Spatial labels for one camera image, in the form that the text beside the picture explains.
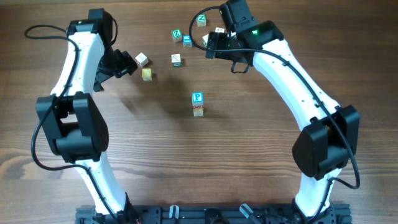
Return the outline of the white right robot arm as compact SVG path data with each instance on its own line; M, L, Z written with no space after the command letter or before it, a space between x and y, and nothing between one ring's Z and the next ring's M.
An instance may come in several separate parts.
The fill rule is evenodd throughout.
M295 223L337 223L330 203L334 183L361 185L355 159L360 116L354 106L341 107L310 77L271 21L227 32L210 32L206 56L245 63L264 75L291 110L300 130L292 156L302 173L293 201Z

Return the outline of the blue P wooden block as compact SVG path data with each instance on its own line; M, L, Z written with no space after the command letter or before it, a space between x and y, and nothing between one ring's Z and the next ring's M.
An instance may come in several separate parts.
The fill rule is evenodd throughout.
M202 92L193 92L192 93L192 105L193 106L203 106L204 97Z

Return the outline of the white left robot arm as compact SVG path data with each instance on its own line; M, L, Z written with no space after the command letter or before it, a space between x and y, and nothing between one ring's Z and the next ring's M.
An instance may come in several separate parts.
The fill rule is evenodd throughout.
M94 92L103 91L103 82L137 70L127 52L112 48L117 34L116 20L103 8L71 21L60 36L68 41L61 76L35 106L39 123L31 142L34 162L45 170L77 170L95 201L93 208L76 211L77 223L142 221L114 176L106 153L108 127L93 100Z

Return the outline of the plain A wooden block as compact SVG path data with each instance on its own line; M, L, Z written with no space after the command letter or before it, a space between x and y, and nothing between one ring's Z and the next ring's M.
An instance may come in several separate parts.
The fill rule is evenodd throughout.
M200 110L193 110L193 115L194 116L203 116L204 114L204 110L200 109Z

